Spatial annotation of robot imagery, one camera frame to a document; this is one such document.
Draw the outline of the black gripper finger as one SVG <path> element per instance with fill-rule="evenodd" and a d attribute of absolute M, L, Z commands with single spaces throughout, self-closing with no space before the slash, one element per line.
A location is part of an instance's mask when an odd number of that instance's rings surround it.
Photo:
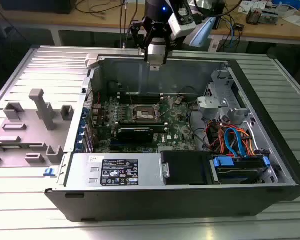
<path fill-rule="evenodd" d="M 166 64 L 167 63 L 167 59 L 168 59 L 168 54 L 169 52 L 172 50 L 171 47 L 171 35 L 172 35 L 172 30 L 171 27 L 168 24 L 165 24 L 163 27 L 163 38 L 165 41 L 165 54 L 164 54 L 164 58 L 163 58 L 163 63 Z"/>
<path fill-rule="evenodd" d="M 146 35 L 141 37 L 140 30 L 144 29 Z M 148 48 L 150 45 L 150 18 L 145 16 L 141 21 L 133 21 L 130 25 L 130 32 L 132 34 L 135 45 L 143 50 L 144 61 L 148 61 Z"/>

